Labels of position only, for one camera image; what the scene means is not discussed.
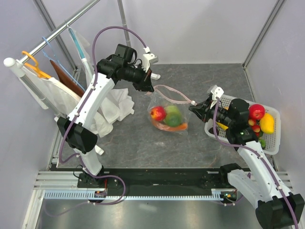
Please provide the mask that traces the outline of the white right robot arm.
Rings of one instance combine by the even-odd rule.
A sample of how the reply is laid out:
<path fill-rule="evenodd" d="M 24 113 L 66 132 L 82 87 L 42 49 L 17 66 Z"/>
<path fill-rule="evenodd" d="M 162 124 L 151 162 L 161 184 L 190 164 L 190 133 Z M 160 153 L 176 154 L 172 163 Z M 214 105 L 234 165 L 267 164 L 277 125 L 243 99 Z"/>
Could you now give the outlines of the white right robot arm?
<path fill-rule="evenodd" d="M 219 103 L 220 99 L 211 94 L 204 102 L 192 102 L 189 110 L 205 123 L 212 120 L 214 124 L 219 122 L 228 127 L 225 132 L 228 141 L 220 143 L 233 147 L 255 178 L 252 181 L 237 165 L 226 165 L 218 176 L 219 184 L 240 191 L 254 207 L 262 228 L 298 228 L 305 200 L 300 194 L 292 193 L 266 158 L 258 137 L 248 124 L 249 103 L 235 98 L 228 109 L 219 107 Z"/>

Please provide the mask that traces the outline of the orange carrot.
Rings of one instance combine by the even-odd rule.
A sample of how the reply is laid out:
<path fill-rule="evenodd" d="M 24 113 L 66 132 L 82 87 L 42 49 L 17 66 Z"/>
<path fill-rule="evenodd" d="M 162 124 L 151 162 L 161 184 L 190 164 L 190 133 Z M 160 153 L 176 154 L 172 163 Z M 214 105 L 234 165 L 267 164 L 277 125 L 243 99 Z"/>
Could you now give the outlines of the orange carrot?
<path fill-rule="evenodd" d="M 157 129 L 160 129 L 160 130 L 163 130 L 163 131 L 167 131 L 167 132 L 184 131 L 184 130 L 186 130 L 188 128 L 188 124 L 187 123 L 182 123 L 181 125 L 176 126 L 176 127 L 171 127 L 171 126 L 165 125 L 163 123 L 159 123 L 159 122 L 152 122 L 152 124 Z"/>

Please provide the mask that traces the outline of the green-yellow mango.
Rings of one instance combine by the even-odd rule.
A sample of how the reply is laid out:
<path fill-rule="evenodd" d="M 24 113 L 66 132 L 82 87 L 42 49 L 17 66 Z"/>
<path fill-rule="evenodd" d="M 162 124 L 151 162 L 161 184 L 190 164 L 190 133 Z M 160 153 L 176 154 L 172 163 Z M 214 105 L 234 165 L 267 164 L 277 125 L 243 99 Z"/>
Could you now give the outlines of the green-yellow mango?
<path fill-rule="evenodd" d="M 177 127 L 182 124 L 182 116 L 180 113 L 168 113 L 164 119 L 165 124 L 170 127 Z"/>

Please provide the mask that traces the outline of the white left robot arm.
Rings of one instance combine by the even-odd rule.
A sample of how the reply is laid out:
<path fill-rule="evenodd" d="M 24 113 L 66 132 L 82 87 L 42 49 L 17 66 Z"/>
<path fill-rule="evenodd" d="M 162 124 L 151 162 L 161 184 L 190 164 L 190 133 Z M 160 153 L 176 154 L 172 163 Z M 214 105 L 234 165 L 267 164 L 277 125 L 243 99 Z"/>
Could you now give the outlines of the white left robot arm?
<path fill-rule="evenodd" d="M 57 121 L 63 141 L 80 158 L 83 168 L 89 174 L 88 182 L 93 187 L 101 187 L 105 181 L 104 175 L 99 173 L 102 164 L 95 152 L 98 137 L 90 131 L 94 116 L 106 95 L 120 80 L 131 82 L 138 91 L 154 91 L 150 66 L 158 62 L 158 57 L 148 47 L 144 50 L 140 63 L 135 65 L 132 58 L 137 57 L 136 50 L 118 44 L 114 54 L 96 64 L 93 79 L 76 107 L 66 118 L 60 117 Z"/>

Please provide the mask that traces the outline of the clear pink-dotted zip bag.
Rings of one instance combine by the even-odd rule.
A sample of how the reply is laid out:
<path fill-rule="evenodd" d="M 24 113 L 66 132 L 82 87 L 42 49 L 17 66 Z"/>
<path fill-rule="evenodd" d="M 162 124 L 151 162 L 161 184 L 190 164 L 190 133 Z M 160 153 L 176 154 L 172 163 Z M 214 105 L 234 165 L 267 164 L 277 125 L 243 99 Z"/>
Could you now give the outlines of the clear pink-dotted zip bag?
<path fill-rule="evenodd" d="M 161 131 L 186 135 L 191 115 L 189 107 L 196 102 L 167 85 L 159 84 L 153 88 L 154 92 L 147 93 L 150 97 L 148 120 Z"/>

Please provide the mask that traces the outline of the green cabbage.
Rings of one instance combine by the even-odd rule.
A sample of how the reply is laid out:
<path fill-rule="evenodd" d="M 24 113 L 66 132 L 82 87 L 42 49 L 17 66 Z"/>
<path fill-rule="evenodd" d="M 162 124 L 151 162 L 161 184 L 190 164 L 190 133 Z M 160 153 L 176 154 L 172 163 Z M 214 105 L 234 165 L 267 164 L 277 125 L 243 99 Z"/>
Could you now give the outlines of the green cabbage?
<path fill-rule="evenodd" d="M 179 110 L 179 108 L 175 105 L 169 105 L 169 106 L 166 106 L 165 108 L 165 111 L 167 114 L 178 114 L 178 115 L 181 115 L 181 111 Z"/>

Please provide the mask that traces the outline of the red apple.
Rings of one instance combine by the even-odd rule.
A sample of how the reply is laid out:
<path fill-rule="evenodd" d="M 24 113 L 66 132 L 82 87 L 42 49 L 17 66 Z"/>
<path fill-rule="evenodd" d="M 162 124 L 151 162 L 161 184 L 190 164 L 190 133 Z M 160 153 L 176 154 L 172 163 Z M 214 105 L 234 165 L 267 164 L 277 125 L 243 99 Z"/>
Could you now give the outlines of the red apple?
<path fill-rule="evenodd" d="M 162 106 L 153 107 L 150 110 L 150 116 L 155 121 L 163 121 L 166 117 L 166 111 Z"/>

